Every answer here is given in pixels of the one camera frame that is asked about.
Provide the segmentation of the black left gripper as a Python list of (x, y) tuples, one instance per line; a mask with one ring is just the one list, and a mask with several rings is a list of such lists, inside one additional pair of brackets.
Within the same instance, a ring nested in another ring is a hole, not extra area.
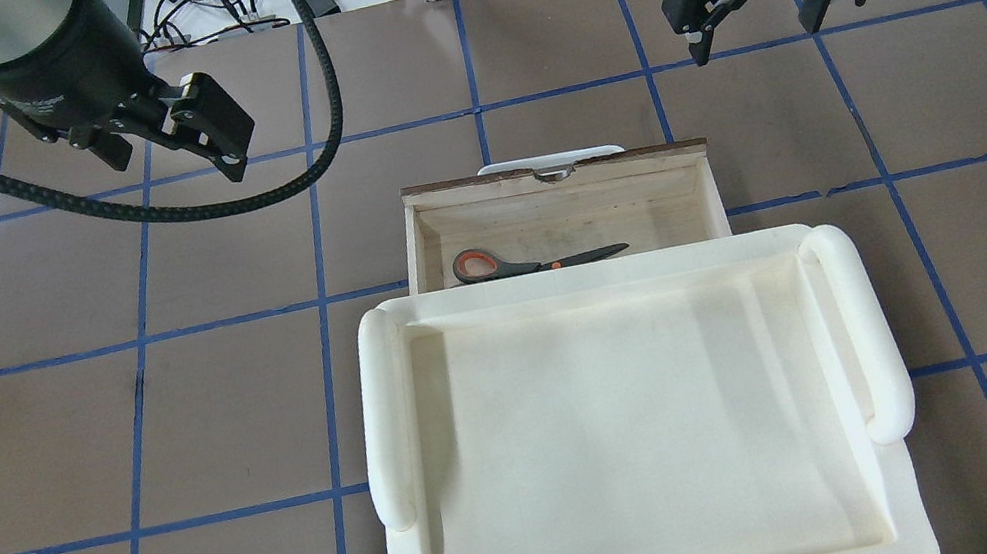
[(161, 131), (166, 149), (207, 160), (231, 183), (247, 172), (256, 121), (210, 74), (161, 83), (103, 0), (73, 0), (47, 40), (0, 63), (0, 97), (28, 131), (68, 134), (68, 145), (114, 171), (133, 155), (116, 132)]

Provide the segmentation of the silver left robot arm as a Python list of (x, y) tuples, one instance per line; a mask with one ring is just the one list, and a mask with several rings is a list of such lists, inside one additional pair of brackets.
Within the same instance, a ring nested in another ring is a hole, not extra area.
[(254, 121), (204, 73), (161, 80), (106, 0), (0, 0), (0, 110), (44, 143), (66, 142), (114, 171), (132, 139), (244, 176)]

